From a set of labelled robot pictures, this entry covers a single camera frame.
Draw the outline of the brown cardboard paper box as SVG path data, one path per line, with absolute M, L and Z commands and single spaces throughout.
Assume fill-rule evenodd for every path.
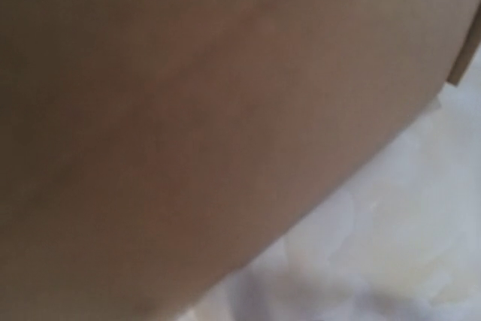
M 1 0 L 1 318 L 181 311 L 413 121 L 480 0 Z

